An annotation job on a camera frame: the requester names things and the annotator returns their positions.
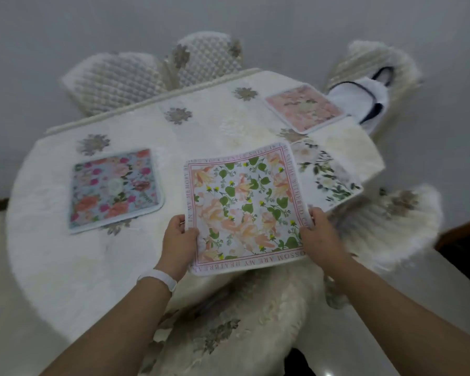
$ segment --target white wall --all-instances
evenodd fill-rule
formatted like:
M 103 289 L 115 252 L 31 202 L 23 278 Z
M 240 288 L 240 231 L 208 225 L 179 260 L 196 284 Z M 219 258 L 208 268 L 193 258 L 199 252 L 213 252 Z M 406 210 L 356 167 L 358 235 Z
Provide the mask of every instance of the white wall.
M 408 51 L 426 82 L 380 143 L 380 182 L 432 183 L 446 227 L 470 221 L 470 0 L 0 0 L 0 196 L 45 128 L 81 117 L 60 75 L 100 51 L 162 56 L 199 30 L 243 38 L 248 67 L 318 87 L 353 39 Z

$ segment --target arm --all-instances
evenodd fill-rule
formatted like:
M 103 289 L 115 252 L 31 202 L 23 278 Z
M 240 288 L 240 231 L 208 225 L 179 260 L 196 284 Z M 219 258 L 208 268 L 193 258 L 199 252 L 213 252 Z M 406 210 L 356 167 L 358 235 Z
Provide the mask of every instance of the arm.
M 155 269 L 176 281 L 183 278 L 196 251 L 198 230 L 184 232 L 184 215 L 174 216 L 165 231 L 162 256 Z M 132 375 L 163 316 L 171 293 L 155 278 L 145 277 L 94 326 L 47 367 L 42 376 Z
M 401 375 L 470 375 L 470 335 L 392 288 L 347 254 L 314 208 L 315 226 L 301 228 L 308 256 L 346 294 Z

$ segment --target white tablecloth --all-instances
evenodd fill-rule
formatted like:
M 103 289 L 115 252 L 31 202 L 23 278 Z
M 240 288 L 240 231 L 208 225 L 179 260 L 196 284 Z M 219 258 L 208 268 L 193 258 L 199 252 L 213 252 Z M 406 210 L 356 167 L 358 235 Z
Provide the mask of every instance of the white tablecloth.
M 39 315 L 73 341 L 111 309 L 137 275 L 155 265 L 171 216 L 185 212 L 182 167 L 188 159 L 232 155 L 293 138 L 257 98 L 236 97 L 236 88 L 251 88 L 264 97 L 297 84 L 283 75 L 251 69 L 47 131 L 26 157 L 7 211 L 11 267 Z M 174 123 L 169 116 L 168 121 L 171 108 L 191 112 L 191 117 Z M 89 156 L 93 150 L 84 139 L 90 135 L 104 136 L 96 136 L 104 144 L 102 151 Z M 375 145 L 351 118 L 310 137 L 363 182 L 383 170 Z M 163 208 L 131 220 L 128 227 L 70 234 L 73 165 L 145 147 L 156 159 Z M 188 273 L 167 310 L 200 302 L 233 277 Z

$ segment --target white wristband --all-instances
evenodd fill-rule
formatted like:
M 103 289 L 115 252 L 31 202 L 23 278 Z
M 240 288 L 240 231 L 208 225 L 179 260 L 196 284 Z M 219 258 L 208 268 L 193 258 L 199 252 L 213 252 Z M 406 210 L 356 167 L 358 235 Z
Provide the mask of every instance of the white wristband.
M 177 285 L 176 280 L 172 278 L 171 276 L 169 276 L 169 274 L 164 273 L 161 270 L 150 269 L 149 271 L 144 272 L 141 276 L 139 276 L 138 281 L 144 277 L 153 277 L 153 278 L 156 278 L 157 280 L 162 281 L 164 284 L 167 285 L 171 293 L 173 293 L 174 290 L 176 289 L 176 285 Z

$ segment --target quilted chair back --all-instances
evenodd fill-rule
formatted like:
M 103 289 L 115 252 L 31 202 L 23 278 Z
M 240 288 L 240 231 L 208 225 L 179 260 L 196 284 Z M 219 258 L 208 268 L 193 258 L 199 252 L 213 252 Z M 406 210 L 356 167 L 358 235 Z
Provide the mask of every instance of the quilted chair back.
M 184 88 L 242 69 L 242 44 L 228 34 L 199 31 L 180 39 L 165 59 L 176 88 Z
M 150 99 L 172 89 L 165 64 L 140 52 L 100 53 L 88 57 L 61 83 L 89 116 Z
M 342 81 L 370 78 L 383 67 L 395 69 L 395 76 L 389 85 L 389 110 L 383 117 L 383 121 L 386 122 L 400 111 L 402 102 L 421 83 L 421 72 L 416 63 L 402 50 L 381 42 L 360 40 L 351 42 L 346 56 L 327 76 L 324 92 L 327 94 L 333 85 Z

